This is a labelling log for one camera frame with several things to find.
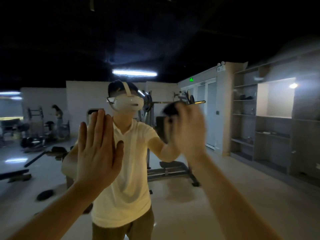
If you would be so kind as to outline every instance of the gray floor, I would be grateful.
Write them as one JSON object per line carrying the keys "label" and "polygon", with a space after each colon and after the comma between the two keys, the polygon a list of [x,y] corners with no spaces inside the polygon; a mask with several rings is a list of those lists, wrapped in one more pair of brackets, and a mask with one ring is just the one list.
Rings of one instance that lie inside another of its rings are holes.
{"label": "gray floor", "polygon": [[[64,142],[60,145],[69,148],[72,143]],[[319,239],[319,198],[292,188],[231,157],[221,157],[211,149],[208,149],[208,153],[284,239]],[[25,164],[25,159],[30,160],[36,155],[23,154],[17,145],[0,148],[0,172],[18,170]],[[22,162],[8,161],[17,158]],[[152,153],[150,166],[159,167],[159,160]],[[61,162],[54,157],[43,156],[29,167],[33,176],[30,181],[10,184],[6,180],[0,181],[0,240],[65,192],[65,177],[60,173],[60,167]],[[151,199],[155,215],[153,240],[223,239],[219,223],[203,190],[193,187],[190,179],[176,177],[155,181],[149,184],[149,188],[153,191]],[[56,195],[44,202],[36,202],[38,193],[48,189],[54,189]],[[63,239],[91,239],[90,216],[81,216]]]}

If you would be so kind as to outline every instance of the white vr headset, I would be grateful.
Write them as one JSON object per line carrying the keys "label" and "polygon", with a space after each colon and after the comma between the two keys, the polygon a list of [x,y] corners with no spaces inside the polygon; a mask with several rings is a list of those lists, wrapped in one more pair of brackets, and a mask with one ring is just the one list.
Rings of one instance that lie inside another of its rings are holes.
{"label": "white vr headset", "polygon": [[122,82],[126,93],[115,97],[107,97],[106,102],[115,111],[139,111],[144,105],[143,98],[131,93],[126,82]]}

